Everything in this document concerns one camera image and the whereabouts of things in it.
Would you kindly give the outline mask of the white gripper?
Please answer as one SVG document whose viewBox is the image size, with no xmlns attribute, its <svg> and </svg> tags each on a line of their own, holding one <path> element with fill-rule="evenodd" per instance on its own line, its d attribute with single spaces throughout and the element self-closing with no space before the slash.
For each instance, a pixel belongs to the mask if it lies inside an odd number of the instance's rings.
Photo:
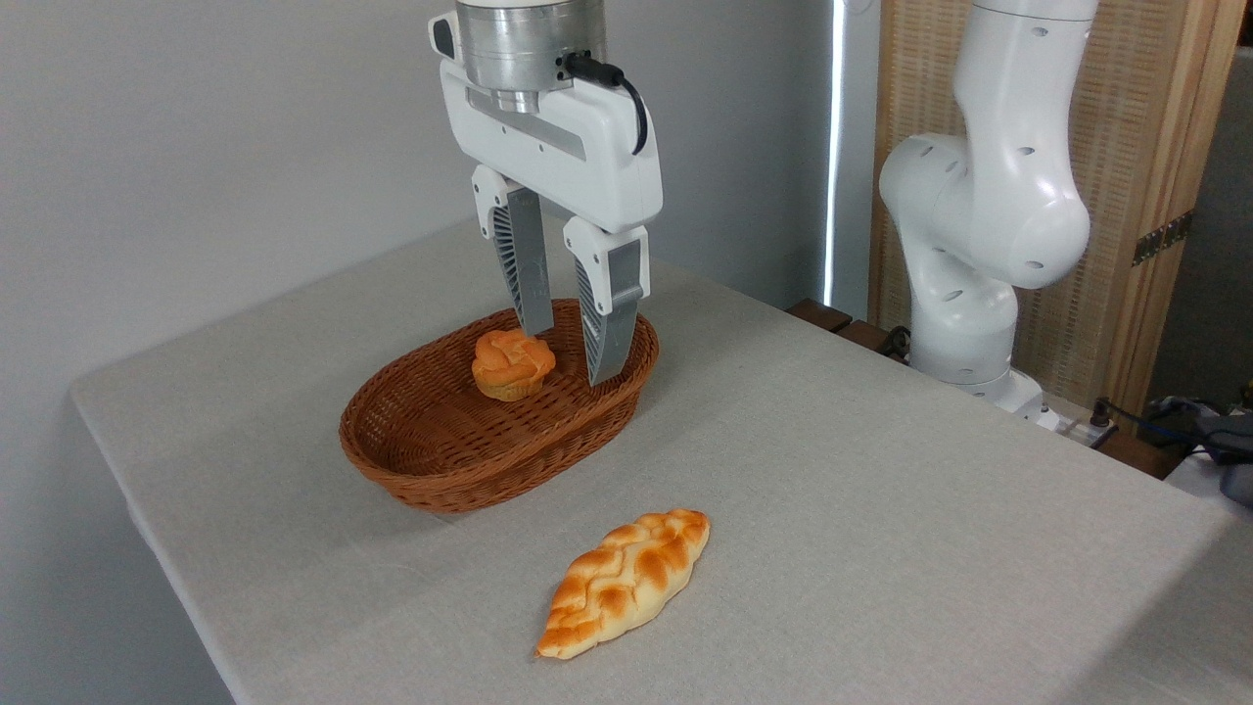
<svg viewBox="0 0 1253 705">
<path fill-rule="evenodd" d="M 563 235 L 576 260 L 586 379 L 598 387 L 615 378 L 626 364 L 638 303 L 650 294 L 643 224 L 664 203 L 655 138 L 639 155 L 632 152 L 634 100 L 574 80 L 541 94 L 536 115 L 519 115 L 502 111 L 452 60 L 442 60 L 440 76 L 455 139 L 480 164 L 472 173 L 479 223 L 525 336 L 554 326 L 540 195 L 578 215 Z"/>
</svg>

